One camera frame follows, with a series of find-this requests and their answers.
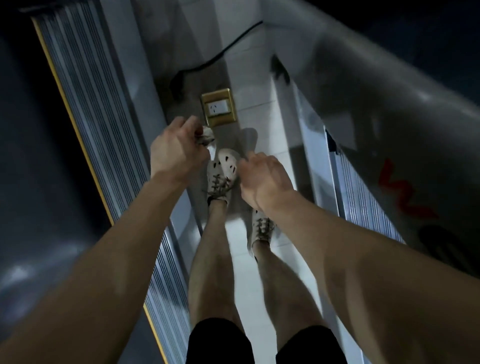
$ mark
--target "red marking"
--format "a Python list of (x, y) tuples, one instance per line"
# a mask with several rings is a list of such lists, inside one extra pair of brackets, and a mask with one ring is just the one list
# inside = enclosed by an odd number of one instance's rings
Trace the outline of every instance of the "red marking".
[(405, 180), (390, 182), (394, 169), (393, 162), (388, 158), (385, 159), (384, 167), (382, 168), (380, 178), (378, 179), (378, 184), (381, 187), (399, 191), (396, 205), (400, 211), (414, 218), (438, 218), (435, 211), (428, 206), (412, 206), (408, 204), (412, 199), (415, 190), (413, 189), (412, 184)]

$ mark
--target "right arm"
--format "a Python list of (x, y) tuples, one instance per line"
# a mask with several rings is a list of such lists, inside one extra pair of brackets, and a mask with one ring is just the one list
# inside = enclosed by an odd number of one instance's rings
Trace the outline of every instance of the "right arm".
[(373, 363), (477, 360), (480, 280), (310, 203), (275, 157), (250, 154), (239, 173)]

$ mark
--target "yellow edge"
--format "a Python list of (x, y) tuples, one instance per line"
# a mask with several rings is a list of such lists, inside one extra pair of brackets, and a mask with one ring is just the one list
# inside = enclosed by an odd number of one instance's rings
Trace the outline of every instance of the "yellow edge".
[[(78, 130), (77, 124), (75, 122), (75, 118), (73, 117), (72, 109), (70, 108), (70, 105), (67, 101), (67, 97), (65, 96), (65, 92), (63, 91), (63, 87), (60, 83), (60, 79), (58, 77), (57, 71), (55, 70), (55, 66), (53, 65), (52, 58), (50, 56), (50, 53), (48, 52), (47, 45), (45, 43), (45, 40), (43, 38), (42, 32), (40, 31), (40, 27), (38, 26), (38, 22), (36, 21), (35, 18), (31, 18), (33, 25), (35, 27), (36, 35), (38, 36), (38, 40), (40, 41), (40, 44), (42, 45), (43, 52), (45, 53), (45, 57), (47, 58), (48, 65), (50, 66), (50, 70), (52, 71), (53, 77), (55, 78), (55, 82), (57, 83), (57, 87), (60, 91), (61, 98), (63, 100), (63, 103), (65, 104), (65, 108), (67, 109), (68, 116), (70, 117), (70, 121), (72, 122), (73, 129), (75, 130), (75, 134), (77, 135), (78, 142), (80, 143), (80, 147), (82, 148), (82, 151), (84, 153), (85, 159), (87, 161), (88, 167), (90, 169), (90, 173), (92, 173), (93, 180), (96, 185), (96, 189), (98, 190), (98, 193), (100, 195), (100, 198), (102, 199), (103, 207), (105, 208), (105, 211), (107, 212), (108, 219), (110, 220), (110, 224), (113, 226), (113, 217), (112, 214), (110, 213), (110, 209), (108, 208), (107, 201), (105, 200), (105, 196), (103, 195), (102, 189), (100, 187), (100, 183), (98, 183), (98, 178), (96, 176), (96, 173), (93, 169), (92, 162), (90, 160), (90, 157), (87, 154), (87, 150), (85, 149), (85, 145), (82, 141), (82, 136), (80, 135), (80, 131)], [(150, 327), (152, 328), (153, 335), (155, 336), (156, 343), (158, 345), (158, 348), (160, 349), (160, 353), (162, 354), (162, 358), (165, 364), (168, 364), (167, 358), (165, 356), (165, 352), (163, 351), (162, 344), (160, 344), (160, 339), (158, 338), (158, 335), (156, 333), (155, 327), (152, 322), (152, 318), (150, 317), (150, 313), (148, 312), (146, 304), (144, 304), (144, 310), (145, 314), (147, 315), (148, 322), (150, 324)]]

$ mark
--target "sneaker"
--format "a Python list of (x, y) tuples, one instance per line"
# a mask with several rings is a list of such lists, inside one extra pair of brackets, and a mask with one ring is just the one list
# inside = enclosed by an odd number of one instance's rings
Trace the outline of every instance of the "sneaker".
[(237, 161), (240, 156), (231, 149), (221, 149), (218, 157), (207, 166), (207, 202), (222, 200), (230, 203), (231, 189), (237, 179)]
[(272, 240), (275, 223), (270, 220), (262, 211), (253, 210), (252, 213), (252, 236), (247, 242), (247, 249), (251, 256), (253, 255), (253, 243), (261, 240), (270, 244)]

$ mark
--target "outlet plate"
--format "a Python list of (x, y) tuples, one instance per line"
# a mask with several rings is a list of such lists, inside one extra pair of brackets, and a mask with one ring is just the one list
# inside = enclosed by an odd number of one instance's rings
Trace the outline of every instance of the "outlet plate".
[(210, 128), (237, 121), (237, 111), (229, 88), (203, 94), (202, 107)]

